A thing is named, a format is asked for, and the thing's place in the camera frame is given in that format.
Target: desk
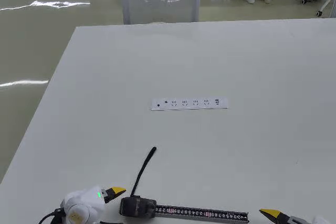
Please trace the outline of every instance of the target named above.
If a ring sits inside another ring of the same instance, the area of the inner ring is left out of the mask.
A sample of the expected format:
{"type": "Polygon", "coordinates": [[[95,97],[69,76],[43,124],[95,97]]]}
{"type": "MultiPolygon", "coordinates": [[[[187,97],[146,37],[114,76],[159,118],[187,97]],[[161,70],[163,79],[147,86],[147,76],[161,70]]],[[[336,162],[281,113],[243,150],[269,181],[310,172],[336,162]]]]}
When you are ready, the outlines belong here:
{"type": "MultiPolygon", "coordinates": [[[[95,184],[129,194],[152,146],[138,195],[249,211],[252,224],[270,223],[261,207],[332,222],[335,27],[307,19],[76,28],[0,185],[2,223],[37,223],[66,193],[95,184]],[[205,95],[228,97],[229,109],[150,110],[152,98],[205,95]]],[[[104,220],[140,223],[119,216],[119,202],[104,220]]]]}

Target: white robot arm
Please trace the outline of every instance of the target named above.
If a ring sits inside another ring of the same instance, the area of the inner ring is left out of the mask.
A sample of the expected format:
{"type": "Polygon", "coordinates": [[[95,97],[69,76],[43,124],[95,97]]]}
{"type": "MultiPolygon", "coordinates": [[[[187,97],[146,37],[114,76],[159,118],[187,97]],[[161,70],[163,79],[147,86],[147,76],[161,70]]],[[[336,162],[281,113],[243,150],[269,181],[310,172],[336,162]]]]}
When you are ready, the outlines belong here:
{"type": "Polygon", "coordinates": [[[123,194],[126,190],[112,187],[108,190],[95,186],[88,190],[74,191],[65,196],[61,208],[43,218],[54,216],[51,224],[98,224],[105,210],[105,204],[123,194]]]}

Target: tape measure scale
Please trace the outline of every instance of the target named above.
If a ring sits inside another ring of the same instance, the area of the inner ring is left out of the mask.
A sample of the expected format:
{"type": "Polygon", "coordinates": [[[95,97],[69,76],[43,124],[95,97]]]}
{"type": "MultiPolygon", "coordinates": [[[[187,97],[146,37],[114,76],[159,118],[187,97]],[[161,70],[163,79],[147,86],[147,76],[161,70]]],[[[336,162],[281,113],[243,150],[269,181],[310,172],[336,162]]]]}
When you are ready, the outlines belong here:
{"type": "Polygon", "coordinates": [[[168,218],[183,218],[192,220],[215,221],[224,223],[249,223],[248,213],[222,211],[203,208],[161,206],[155,208],[155,216],[168,218]]]}

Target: power outlet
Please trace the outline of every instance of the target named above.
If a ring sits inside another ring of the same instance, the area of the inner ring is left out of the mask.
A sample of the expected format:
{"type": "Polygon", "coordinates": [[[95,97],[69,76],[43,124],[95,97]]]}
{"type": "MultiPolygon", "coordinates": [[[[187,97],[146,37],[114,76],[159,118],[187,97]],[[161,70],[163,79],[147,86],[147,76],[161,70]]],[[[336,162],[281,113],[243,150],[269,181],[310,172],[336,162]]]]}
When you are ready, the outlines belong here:
{"type": "Polygon", "coordinates": [[[223,97],[215,98],[160,98],[153,99],[152,110],[202,110],[227,109],[228,101],[223,97]]]}

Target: floor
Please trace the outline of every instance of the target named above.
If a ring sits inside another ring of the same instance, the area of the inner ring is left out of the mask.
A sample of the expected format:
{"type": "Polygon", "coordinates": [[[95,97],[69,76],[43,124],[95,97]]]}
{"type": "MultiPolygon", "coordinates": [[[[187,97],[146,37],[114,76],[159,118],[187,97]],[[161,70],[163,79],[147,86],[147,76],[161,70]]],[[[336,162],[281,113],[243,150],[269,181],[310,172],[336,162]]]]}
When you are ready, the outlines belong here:
{"type": "MultiPolygon", "coordinates": [[[[319,5],[201,0],[200,21],[315,18],[319,5]]],[[[122,20],[121,0],[0,0],[0,181],[74,28],[122,20]]]]}

